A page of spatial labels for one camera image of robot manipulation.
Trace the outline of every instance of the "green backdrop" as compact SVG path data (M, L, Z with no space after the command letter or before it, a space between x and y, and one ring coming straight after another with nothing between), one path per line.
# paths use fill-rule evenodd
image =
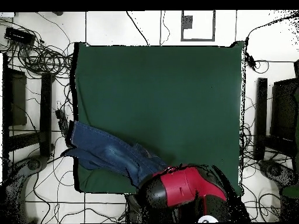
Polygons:
M137 141L170 165L218 166L240 192L243 43L229 47L86 46L79 43L78 120ZM133 193L128 178L79 166L87 193Z

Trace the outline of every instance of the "power adapter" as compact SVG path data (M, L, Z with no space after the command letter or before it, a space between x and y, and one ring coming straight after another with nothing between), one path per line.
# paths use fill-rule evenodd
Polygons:
M26 46L34 46L36 36L25 31L7 27L4 37L8 40L24 44Z
M68 121L67 118L62 110L55 111L56 118L58 121L59 129L62 131L64 136L67 136L68 133Z

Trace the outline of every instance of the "white sticker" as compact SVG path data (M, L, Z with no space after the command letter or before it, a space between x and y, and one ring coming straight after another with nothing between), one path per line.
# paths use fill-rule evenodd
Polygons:
M202 216L201 218L199 218L198 221L198 223L216 223L216 222L218 222L218 220L215 217L209 215Z

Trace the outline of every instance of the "denim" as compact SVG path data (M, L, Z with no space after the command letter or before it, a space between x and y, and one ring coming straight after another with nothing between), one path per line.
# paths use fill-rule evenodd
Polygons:
M88 170L108 169L126 176L137 188L146 177L168 167L140 144L131 146L116 136L78 121L74 121L71 143L76 148L65 151L63 156L77 157L79 164Z

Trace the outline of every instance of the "black border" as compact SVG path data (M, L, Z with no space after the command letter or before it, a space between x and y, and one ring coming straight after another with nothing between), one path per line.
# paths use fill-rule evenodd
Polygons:
M77 91L76 91L76 83L75 83L75 72L77 68L77 61L78 61L78 54L79 54L79 42L74 43L74 52L72 56L72 67L69 73L69 88L71 89L72 93L72 106L73 106L73 115L74 115L74 121L78 121L78 96L77 96ZM68 129L68 134L65 139L66 144L71 144L71 134L72 130L74 128L74 122L70 121L69 122L69 129ZM79 191L81 193L84 193L80 189L80 184L79 184L79 176L78 176L78 168L79 168L79 159L77 157L73 157L74 159L74 166L73 166L73 176L74 176L74 188L76 191Z
M184 25L183 25L183 18L184 18L184 11L182 10L182 17L181 17L181 32L180 32L180 40L181 41L206 41L206 42L215 42L215 27L216 27L216 10L213 10L213 33L212 38L184 38Z

